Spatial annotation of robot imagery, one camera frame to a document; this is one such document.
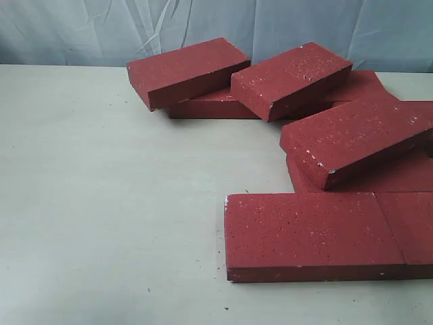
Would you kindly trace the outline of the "red brick under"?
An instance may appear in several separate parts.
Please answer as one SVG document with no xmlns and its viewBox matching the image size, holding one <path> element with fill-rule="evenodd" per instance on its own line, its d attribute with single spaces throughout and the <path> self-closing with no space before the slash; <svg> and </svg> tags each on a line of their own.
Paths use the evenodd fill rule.
<svg viewBox="0 0 433 325">
<path fill-rule="evenodd" d="M 181 102 L 166 111 L 171 119 L 259 119 L 231 96 L 230 88 Z"/>
</svg>

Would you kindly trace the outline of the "red brick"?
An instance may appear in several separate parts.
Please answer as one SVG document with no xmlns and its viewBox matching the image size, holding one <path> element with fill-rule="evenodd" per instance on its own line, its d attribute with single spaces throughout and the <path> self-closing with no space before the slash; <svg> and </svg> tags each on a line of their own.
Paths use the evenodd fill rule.
<svg viewBox="0 0 433 325">
<path fill-rule="evenodd" d="M 400 279 L 432 278 L 432 193 L 384 192 L 375 195 L 401 252 Z"/>
<path fill-rule="evenodd" d="M 351 70 L 351 61 L 309 42 L 232 74 L 230 92 L 269 123 L 345 84 Z"/>
<path fill-rule="evenodd" d="M 250 58 L 220 37 L 127 63 L 129 82 L 148 110 L 228 88 Z"/>
<path fill-rule="evenodd" d="M 232 194 L 224 234 L 235 283 L 388 280 L 405 265 L 368 192 Z"/>
<path fill-rule="evenodd" d="M 356 100 L 283 126 L 279 144 L 329 190 L 423 146 L 431 134 L 430 102 Z"/>
<path fill-rule="evenodd" d="M 339 104 L 351 102 L 369 92 L 385 90 L 383 84 L 372 70 L 352 70 L 345 84 L 332 89 L 311 103 L 297 108 L 285 115 L 288 120 L 298 120 L 317 114 Z"/>
</svg>

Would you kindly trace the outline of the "red brick second row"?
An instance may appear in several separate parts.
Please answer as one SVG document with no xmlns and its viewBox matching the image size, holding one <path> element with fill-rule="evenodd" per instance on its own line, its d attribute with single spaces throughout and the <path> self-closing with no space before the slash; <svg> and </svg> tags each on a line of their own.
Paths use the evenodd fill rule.
<svg viewBox="0 0 433 325">
<path fill-rule="evenodd" d="M 414 149 L 388 165 L 374 167 L 330 189 L 330 192 L 431 192 L 432 159 Z"/>
</svg>

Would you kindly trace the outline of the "white backdrop cloth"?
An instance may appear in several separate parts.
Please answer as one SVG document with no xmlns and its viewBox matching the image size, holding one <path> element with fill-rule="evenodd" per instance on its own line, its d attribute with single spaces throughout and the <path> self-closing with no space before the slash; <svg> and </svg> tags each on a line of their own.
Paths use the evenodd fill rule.
<svg viewBox="0 0 433 325">
<path fill-rule="evenodd" d="M 124 66 L 218 37 L 256 63 L 312 41 L 360 70 L 431 72 L 432 2 L 1 2 L 4 64 Z"/>
</svg>

